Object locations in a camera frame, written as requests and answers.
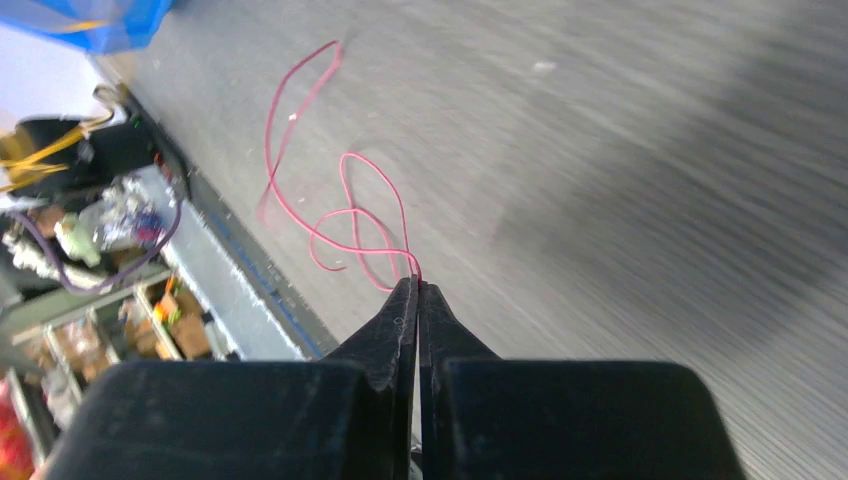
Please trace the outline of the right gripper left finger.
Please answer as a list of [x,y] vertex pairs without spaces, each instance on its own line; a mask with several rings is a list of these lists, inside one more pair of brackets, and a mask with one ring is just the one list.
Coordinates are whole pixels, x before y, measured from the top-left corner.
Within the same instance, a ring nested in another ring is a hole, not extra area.
[[46,479],[406,479],[419,281],[317,361],[135,361],[87,390]]

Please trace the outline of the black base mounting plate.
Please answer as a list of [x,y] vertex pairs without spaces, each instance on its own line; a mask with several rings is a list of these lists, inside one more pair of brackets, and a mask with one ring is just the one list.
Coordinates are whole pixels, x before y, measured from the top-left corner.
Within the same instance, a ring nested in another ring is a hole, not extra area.
[[226,357],[317,360],[331,353],[338,341],[175,138],[135,95],[127,104],[162,152],[159,172],[140,171],[140,189],[157,206],[167,202],[166,186],[184,201],[163,255],[210,311]]

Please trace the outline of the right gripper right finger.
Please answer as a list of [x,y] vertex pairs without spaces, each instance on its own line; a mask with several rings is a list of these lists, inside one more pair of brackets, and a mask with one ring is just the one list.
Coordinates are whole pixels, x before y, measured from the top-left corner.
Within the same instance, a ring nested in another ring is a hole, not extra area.
[[741,479],[701,378],[673,362],[508,360],[423,284],[427,479]]

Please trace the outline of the blue three-compartment plastic bin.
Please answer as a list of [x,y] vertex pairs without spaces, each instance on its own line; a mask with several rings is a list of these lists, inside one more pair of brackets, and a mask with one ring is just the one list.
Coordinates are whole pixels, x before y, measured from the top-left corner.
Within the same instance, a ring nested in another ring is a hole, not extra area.
[[1,22],[89,54],[147,47],[172,0],[2,0]]

